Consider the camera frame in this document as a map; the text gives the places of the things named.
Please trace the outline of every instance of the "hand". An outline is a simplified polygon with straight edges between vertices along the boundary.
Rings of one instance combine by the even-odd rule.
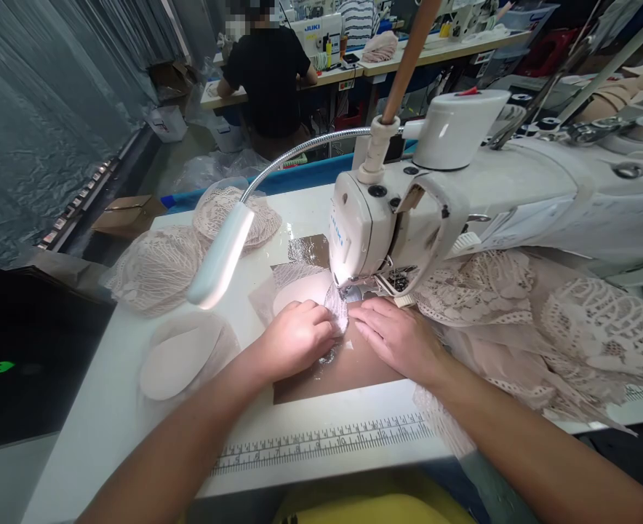
[[[309,368],[334,345],[330,319],[315,301],[290,302],[254,342],[257,369],[275,382]]]
[[[447,353],[420,313],[377,297],[349,309],[348,316],[387,365],[426,388],[438,381]]]

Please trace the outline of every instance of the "black shirt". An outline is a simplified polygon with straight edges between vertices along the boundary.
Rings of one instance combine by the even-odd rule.
[[[304,78],[309,65],[292,29],[252,29],[232,48],[223,74],[232,89],[247,91],[256,131],[283,138],[300,127],[295,76]]]

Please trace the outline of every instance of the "work table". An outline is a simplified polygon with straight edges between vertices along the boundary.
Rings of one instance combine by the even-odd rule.
[[[343,82],[344,80],[350,80],[353,78],[359,78],[363,76],[362,67],[357,67],[354,69],[341,69],[336,68],[333,71],[323,71],[320,76],[317,76],[316,84],[313,86],[302,86],[298,87],[299,90],[308,90],[313,89],[314,87],[321,87],[328,84],[334,84],[336,82]],[[219,81],[215,80],[213,82],[208,82],[206,89],[203,91],[203,98],[200,101],[200,105],[203,109],[216,109],[227,106],[234,106],[236,104],[244,103],[249,100],[247,91],[244,89],[244,86],[235,91],[232,96],[226,98],[221,98],[217,95],[212,96],[207,92],[208,86],[217,86]]]
[[[326,232],[332,191],[333,185],[327,185],[267,197],[268,204],[282,217],[281,228],[265,246],[239,261],[232,283],[215,309],[230,322],[242,349],[263,332],[263,325],[250,305],[249,294],[271,275],[270,266],[288,262],[290,239]],[[190,212],[158,217],[152,229],[190,225],[192,216]],[[148,402],[140,393],[137,384],[140,367],[155,329],[169,318],[194,309],[195,306],[184,303],[168,314],[147,319],[126,306],[116,307],[28,505],[23,524],[76,519],[117,466],[160,422],[165,409]],[[228,448],[241,449],[249,442],[265,443],[278,435],[300,433],[323,432],[333,434],[340,441],[352,436],[358,421],[370,429],[373,421],[382,425],[384,429],[368,433],[371,439],[382,431],[394,434],[394,428],[401,426],[402,421],[419,416],[412,401],[414,390],[414,383],[404,379],[273,405],[273,390],[269,388],[241,417],[228,438]],[[612,406],[608,414],[622,424],[643,422],[643,400]],[[601,424],[559,425],[570,433],[602,427]],[[450,455],[438,437],[424,435],[411,440],[404,438],[401,430],[397,432],[399,438],[381,447],[363,445],[353,453],[329,453],[266,467],[223,467],[205,482],[198,497]],[[229,459],[218,461],[218,465],[225,463],[231,462]]]
[[[518,44],[521,41],[527,40],[529,35],[529,31],[512,31],[511,35],[503,38],[494,38],[484,41],[451,42],[446,38],[440,39],[437,34],[431,34],[428,35],[428,38],[426,39],[424,49],[418,58],[417,67],[454,60],[455,58],[475,55],[476,53],[489,51],[491,49],[499,49],[512,44]],[[368,63],[360,60],[356,63],[358,66],[356,69],[335,69],[333,71],[324,71],[315,86],[307,86],[302,89],[313,89],[314,87],[343,82],[344,80],[350,80],[353,78],[357,79],[361,76],[372,77],[394,72],[399,69],[399,63],[404,55],[404,48],[406,45],[406,40],[399,42],[395,56],[386,62]],[[358,58],[362,56],[360,51],[355,52],[355,54]],[[209,82],[208,85],[216,83],[217,81]],[[203,91],[203,98],[201,99],[201,107],[203,109],[216,109],[244,103],[247,100],[249,100],[249,98],[247,97],[247,93],[243,87],[240,87],[236,93],[227,98],[211,96],[207,90],[205,90]]]

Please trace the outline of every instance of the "ruler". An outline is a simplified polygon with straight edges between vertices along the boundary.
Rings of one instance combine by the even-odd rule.
[[[420,413],[227,445],[211,477],[435,438]]]

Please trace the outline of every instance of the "green arrow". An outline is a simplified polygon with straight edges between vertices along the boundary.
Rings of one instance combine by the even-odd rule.
[[[14,367],[13,362],[6,362],[6,361],[0,362],[0,373],[3,373],[4,371],[8,371],[13,367]]]

